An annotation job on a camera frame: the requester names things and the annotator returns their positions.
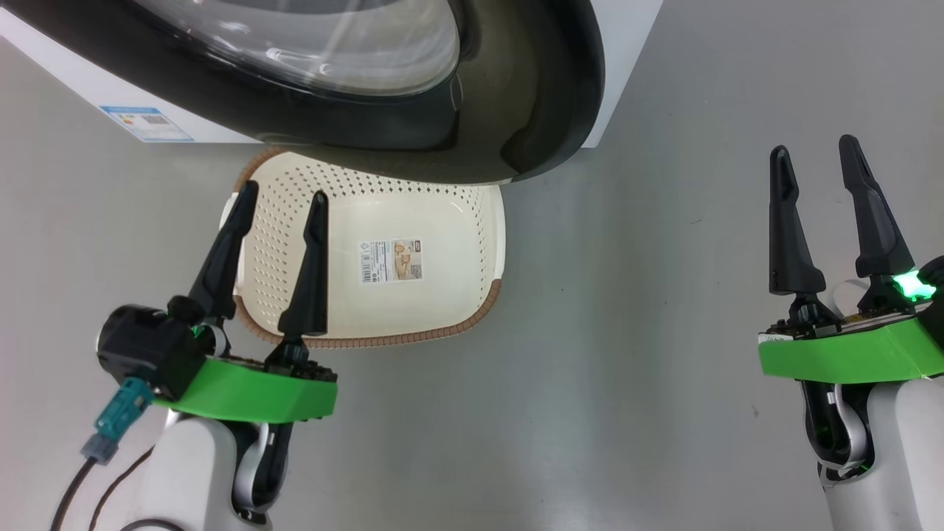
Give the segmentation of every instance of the barcode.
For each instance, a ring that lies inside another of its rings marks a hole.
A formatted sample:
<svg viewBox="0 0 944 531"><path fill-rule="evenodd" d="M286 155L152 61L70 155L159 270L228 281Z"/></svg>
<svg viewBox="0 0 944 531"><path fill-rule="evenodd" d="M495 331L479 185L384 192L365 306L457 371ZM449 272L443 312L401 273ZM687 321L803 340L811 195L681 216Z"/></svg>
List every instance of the barcode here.
<svg viewBox="0 0 944 531"><path fill-rule="evenodd" d="M371 275L370 254L361 254L361 283L371 283L375 279Z"/></svg>
<svg viewBox="0 0 944 531"><path fill-rule="evenodd" d="M141 117L145 122L152 126L166 126L167 120L164 120L163 116L157 114L142 114Z"/></svg>

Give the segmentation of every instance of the blue and white sticker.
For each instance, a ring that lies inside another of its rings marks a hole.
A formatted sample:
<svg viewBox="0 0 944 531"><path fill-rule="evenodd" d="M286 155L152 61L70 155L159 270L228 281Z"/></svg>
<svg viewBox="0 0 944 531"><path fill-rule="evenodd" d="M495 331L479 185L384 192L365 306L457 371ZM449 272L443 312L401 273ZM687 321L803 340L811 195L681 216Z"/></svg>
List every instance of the blue and white sticker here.
<svg viewBox="0 0 944 531"><path fill-rule="evenodd" d="M101 107L112 119L145 142L193 142L194 139L153 107Z"/></svg>

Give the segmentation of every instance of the cable connector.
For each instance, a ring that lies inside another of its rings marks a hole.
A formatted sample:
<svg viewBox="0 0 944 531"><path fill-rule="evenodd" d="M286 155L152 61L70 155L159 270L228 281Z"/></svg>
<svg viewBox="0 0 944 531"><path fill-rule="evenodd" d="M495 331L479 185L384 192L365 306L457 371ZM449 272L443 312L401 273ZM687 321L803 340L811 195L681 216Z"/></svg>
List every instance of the cable connector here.
<svg viewBox="0 0 944 531"><path fill-rule="evenodd" d="M95 421L97 433L82 447L82 455L107 465L118 451L118 442L154 401L150 385L140 378L126 378Z"/></svg>

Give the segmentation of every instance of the green tape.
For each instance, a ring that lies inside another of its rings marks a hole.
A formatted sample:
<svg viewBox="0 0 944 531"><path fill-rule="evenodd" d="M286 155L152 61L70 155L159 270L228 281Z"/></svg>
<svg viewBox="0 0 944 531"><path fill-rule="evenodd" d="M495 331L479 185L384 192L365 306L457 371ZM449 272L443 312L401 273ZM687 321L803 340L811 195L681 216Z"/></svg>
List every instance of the green tape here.
<svg viewBox="0 0 944 531"><path fill-rule="evenodd" d="M768 376L827 384L899 382L944 373L944 352L908 319L868 332L759 347Z"/></svg>
<svg viewBox="0 0 944 531"><path fill-rule="evenodd" d="M327 417L338 385L208 359L183 397L156 404L207 419L282 424Z"/></svg>

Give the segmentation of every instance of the brown woven trim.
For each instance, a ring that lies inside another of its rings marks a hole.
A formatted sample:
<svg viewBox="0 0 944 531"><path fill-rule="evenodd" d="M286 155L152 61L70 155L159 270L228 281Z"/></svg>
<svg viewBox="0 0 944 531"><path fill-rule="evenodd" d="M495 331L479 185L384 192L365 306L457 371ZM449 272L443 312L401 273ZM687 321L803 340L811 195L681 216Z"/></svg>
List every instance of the brown woven trim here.
<svg viewBox="0 0 944 531"><path fill-rule="evenodd" d="M239 174L239 178L236 179L236 184L233 185L233 192L239 192L247 180L252 179L252 176L256 175L256 170L259 169L259 166L262 165L265 161L275 157L276 155L281 155L282 153L288 153L285 149L281 147L267 147L259 155L256 155L249 161L249 164L243 168L243 173Z"/></svg>
<svg viewBox="0 0 944 531"><path fill-rule="evenodd" d="M351 337L337 339L310 337L305 339L305 344L312 349L365 349L368 347L385 347L387 345L418 343L420 341L430 341L432 339L439 339L440 337L449 337L450 335L461 334L462 332L465 332L466 330L479 324L479 321L485 318L488 312L492 309L492 306L494 306L495 302L498 300L498 290L500 289L501 279L493 280L492 287L489 288L488 295L485 296L485 301L481 304L479 310L477 310L476 313L472 315L472 317L452 326L445 326L443 328L426 330L425 332L417 332L414 334L382 335L379 337ZM233 300L236 301L236 316L244 324L244 326L249 329L249 332L253 333L256 337L264 339L270 343L278 343L282 340L281 335L272 334L252 319L252 317L249 315L249 312L245 309L245 304L243 303L242 297L238 295L233 296Z"/></svg>

